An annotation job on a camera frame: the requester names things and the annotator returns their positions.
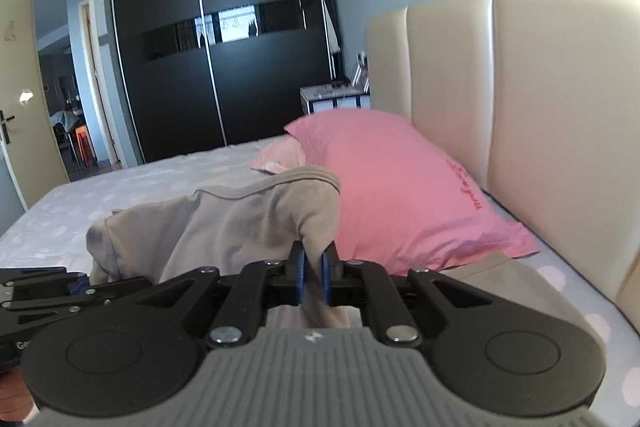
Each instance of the silver bolt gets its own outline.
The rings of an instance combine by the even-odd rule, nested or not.
[[[386,330],[386,337],[395,343],[409,343],[418,338],[418,331],[404,324],[391,326]]]
[[[209,331],[209,338],[221,346],[236,343],[241,337],[242,331],[233,326],[220,326]]]

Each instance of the light pink pillow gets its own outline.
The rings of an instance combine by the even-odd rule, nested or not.
[[[294,167],[306,165],[305,151],[290,134],[278,138],[258,152],[250,167],[255,171],[279,174]]]
[[[519,257],[539,250],[521,224],[497,216],[458,163],[400,116],[338,109],[286,127],[306,162],[340,178],[342,259],[441,270],[479,261],[492,251]]]

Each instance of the white nightstand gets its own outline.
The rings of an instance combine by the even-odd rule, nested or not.
[[[371,108],[369,93],[358,86],[332,87],[331,84],[300,88],[300,101],[305,114],[329,111],[337,107]]]

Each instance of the headboard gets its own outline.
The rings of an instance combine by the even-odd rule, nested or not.
[[[435,0],[367,27],[402,114],[640,330],[640,0]]]

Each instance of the mattress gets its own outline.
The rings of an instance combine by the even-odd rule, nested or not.
[[[211,152],[177,156],[52,190],[0,238],[0,266],[66,266],[89,272],[92,260],[84,236],[96,219],[117,208],[191,194],[207,185],[242,187],[266,176],[248,165],[273,139]],[[495,210],[513,217],[495,201]],[[633,427],[640,420],[640,337],[618,309],[582,279],[551,248],[521,259],[573,304],[601,335],[607,372],[591,410],[610,427]]]

